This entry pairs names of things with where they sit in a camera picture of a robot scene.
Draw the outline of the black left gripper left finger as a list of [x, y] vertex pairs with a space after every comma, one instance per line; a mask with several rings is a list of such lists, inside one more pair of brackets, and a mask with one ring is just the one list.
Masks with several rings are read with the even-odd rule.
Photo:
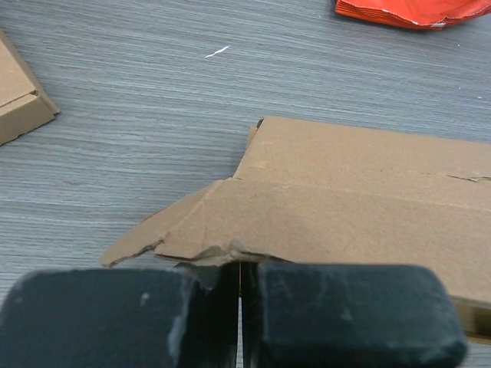
[[233, 367], [239, 267], [43, 270], [1, 308], [3, 367]]

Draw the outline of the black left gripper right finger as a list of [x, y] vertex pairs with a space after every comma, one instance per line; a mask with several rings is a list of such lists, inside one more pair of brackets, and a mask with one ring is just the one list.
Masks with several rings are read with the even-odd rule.
[[405, 264], [241, 266], [247, 367], [456, 367], [468, 344], [429, 269]]

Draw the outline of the large cardboard box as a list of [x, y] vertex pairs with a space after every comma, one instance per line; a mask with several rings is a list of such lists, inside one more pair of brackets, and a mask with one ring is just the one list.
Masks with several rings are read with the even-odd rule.
[[490, 146], [266, 117], [233, 176], [148, 216], [102, 255], [195, 265], [275, 259], [432, 269], [490, 340]]

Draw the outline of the small brown cardboard box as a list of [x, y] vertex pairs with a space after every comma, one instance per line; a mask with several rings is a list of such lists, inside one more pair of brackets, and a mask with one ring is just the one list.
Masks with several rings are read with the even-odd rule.
[[7, 35], [1, 33], [1, 144], [54, 120], [60, 109]]

